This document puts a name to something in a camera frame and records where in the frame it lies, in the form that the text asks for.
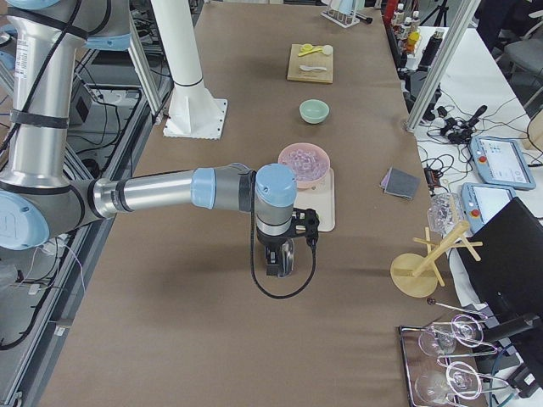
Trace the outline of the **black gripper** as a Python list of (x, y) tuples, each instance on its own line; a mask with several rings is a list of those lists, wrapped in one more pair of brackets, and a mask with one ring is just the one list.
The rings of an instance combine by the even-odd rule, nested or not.
[(279, 271), (279, 250), (287, 238), (276, 238), (267, 235), (259, 235), (259, 242), (263, 245), (266, 257), (266, 274), (268, 276), (277, 276)]

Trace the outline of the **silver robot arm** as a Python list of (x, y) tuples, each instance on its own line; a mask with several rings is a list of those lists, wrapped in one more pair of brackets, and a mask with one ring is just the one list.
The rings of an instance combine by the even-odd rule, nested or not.
[(2, 150), (1, 244), (24, 250), (91, 222), (173, 204), (251, 215), (266, 272), (285, 276), (294, 252), (294, 173), (282, 164), (199, 168), (121, 181), (64, 176), (76, 51), (130, 45), (126, 1), (12, 1), (17, 30), (12, 123)]

